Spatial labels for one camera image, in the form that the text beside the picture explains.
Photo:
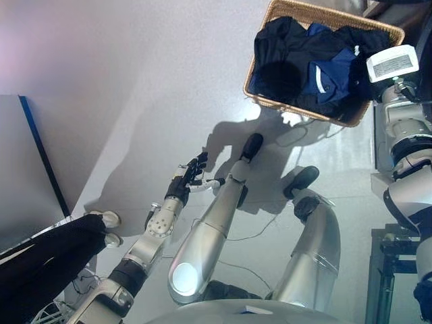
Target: white sneaker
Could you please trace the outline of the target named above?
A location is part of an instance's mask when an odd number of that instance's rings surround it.
[[[120,224],[122,223],[119,215],[117,215],[116,213],[114,213],[113,211],[104,211],[104,212],[100,212],[100,211],[89,211],[88,213],[86,213],[85,215],[88,214],[93,214],[93,215],[102,215],[102,221],[105,224],[106,228],[115,228],[115,227],[119,227]]]
[[[122,243],[123,240],[117,234],[105,234],[105,245],[107,248],[118,248]]]

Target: white device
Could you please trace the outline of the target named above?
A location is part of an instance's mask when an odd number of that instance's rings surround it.
[[[374,83],[419,70],[416,50],[400,45],[372,55],[366,61],[369,80]]]

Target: black pants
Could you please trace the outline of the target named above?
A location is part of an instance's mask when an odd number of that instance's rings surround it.
[[[0,256],[0,314],[23,323],[52,302],[105,247],[100,215],[85,215],[55,227]]]

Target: wicker basket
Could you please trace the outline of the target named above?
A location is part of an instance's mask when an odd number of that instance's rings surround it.
[[[263,20],[263,24],[261,25],[261,29],[264,28],[267,22],[283,16],[293,17],[305,28],[308,28],[313,22],[318,22],[322,25],[330,27],[332,30],[336,30],[343,26],[351,26],[365,30],[384,30],[389,33],[390,42],[393,46],[402,44],[405,36],[404,31],[401,28],[395,26],[383,24],[382,22],[376,22],[374,20],[358,17],[334,9],[328,9],[319,7],[317,5],[310,5],[308,3],[290,0],[273,0],[270,2],[269,8]],[[358,111],[355,111],[354,113],[351,111],[349,114],[343,113],[338,118],[330,118],[318,113],[313,113],[312,111],[287,105],[285,103],[279,103],[277,101],[266,99],[259,95],[250,93],[248,89],[253,70],[254,59],[252,59],[252,62],[250,63],[248,76],[244,83],[244,94],[252,98],[255,103],[272,109],[298,113],[314,119],[329,121],[333,124],[341,126],[354,127],[360,123],[363,115],[366,113],[366,110],[371,104],[370,101],[365,101],[362,103]]]

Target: dark blue clothing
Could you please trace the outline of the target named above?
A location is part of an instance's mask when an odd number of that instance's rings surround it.
[[[327,26],[318,24],[317,22],[312,23],[307,31],[307,36],[313,36],[315,34],[318,34],[319,32],[322,32],[324,30],[328,30],[331,32],[331,29],[328,28]]]
[[[316,95],[319,104],[340,100],[350,94],[350,68],[356,56],[342,49],[329,61],[309,63],[308,81],[302,93]]]
[[[249,92],[309,111],[338,117],[368,98],[366,59],[390,47],[389,34],[345,26],[311,24],[291,17],[266,23],[254,42],[255,65]],[[328,90],[319,91],[320,81]]]

